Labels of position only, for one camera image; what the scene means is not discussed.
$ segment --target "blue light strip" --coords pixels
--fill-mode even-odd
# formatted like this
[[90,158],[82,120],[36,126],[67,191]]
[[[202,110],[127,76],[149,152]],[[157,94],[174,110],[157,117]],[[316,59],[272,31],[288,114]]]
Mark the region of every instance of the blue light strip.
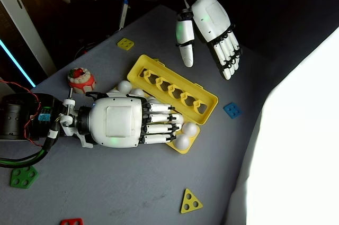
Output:
[[7,47],[5,46],[5,44],[2,42],[2,40],[0,39],[0,46],[6,51],[7,55],[11,58],[11,60],[13,61],[13,63],[15,63],[15,65],[17,66],[17,68],[21,71],[21,73],[25,76],[25,78],[28,80],[28,82],[35,87],[35,84],[33,83],[33,81],[31,80],[31,78],[27,75],[27,73],[24,71],[24,69],[19,65],[19,63],[15,60],[15,58],[13,57],[13,55],[10,53],[10,51],[7,49]]

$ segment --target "yellow triangle block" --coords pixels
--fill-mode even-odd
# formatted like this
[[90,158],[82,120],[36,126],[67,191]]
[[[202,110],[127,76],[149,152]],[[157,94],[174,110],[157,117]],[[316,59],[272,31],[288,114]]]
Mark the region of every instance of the yellow triangle block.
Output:
[[189,190],[185,190],[184,199],[182,200],[181,213],[188,213],[196,209],[203,208],[203,204],[196,196]]

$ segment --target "white robotic hand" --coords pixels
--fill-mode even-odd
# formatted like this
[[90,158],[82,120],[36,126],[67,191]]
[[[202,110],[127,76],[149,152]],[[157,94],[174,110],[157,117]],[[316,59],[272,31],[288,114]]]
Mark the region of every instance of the white robotic hand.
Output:
[[177,45],[187,67],[193,66],[193,21],[207,43],[213,46],[223,76],[229,80],[239,67],[242,54],[233,27],[217,0],[184,0],[186,9],[178,14]]
[[90,147],[84,142],[86,134],[106,147],[167,143],[176,138],[175,132],[181,130],[183,124],[182,115],[172,113],[174,108],[169,104],[148,102],[144,97],[132,94],[87,92],[86,96],[94,98],[92,108],[80,107],[79,111],[71,110],[69,115],[64,115],[64,118],[74,118],[68,126],[60,120],[66,135],[76,134],[83,147]]

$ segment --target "table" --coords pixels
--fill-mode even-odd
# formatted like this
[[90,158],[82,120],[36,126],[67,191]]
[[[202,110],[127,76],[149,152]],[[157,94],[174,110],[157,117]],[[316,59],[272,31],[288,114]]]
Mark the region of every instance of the table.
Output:
[[[166,144],[113,149],[82,148],[73,137],[60,138],[35,165],[39,178],[28,190],[9,186],[10,169],[0,169],[2,224],[59,224],[81,217],[84,224],[219,224],[236,183],[253,126],[262,106],[256,95],[262,58],[244,48],[240,67],[231,81],[222,79],[208,48],[196,39],[195,61],[186,68],[175,46],[175,12],[158,6],[122,31],[81,56],[34,92],[63,100],[68,94],[67,73],[88,68],[97,80],[96,91],[107,92],[127,73],[141,54],[158,58],[219,98],[209,120],[186,155]],[[135,42],[130,51],[116,43]],[[74,94],[76,107],[92,99]],[[231,119],[222,109],[235,102],[243,114]],[[1,157],[22,157],[36,151],[28,142],[0,144]],[[202,209],[180,214],[184,190],[189,188]]]

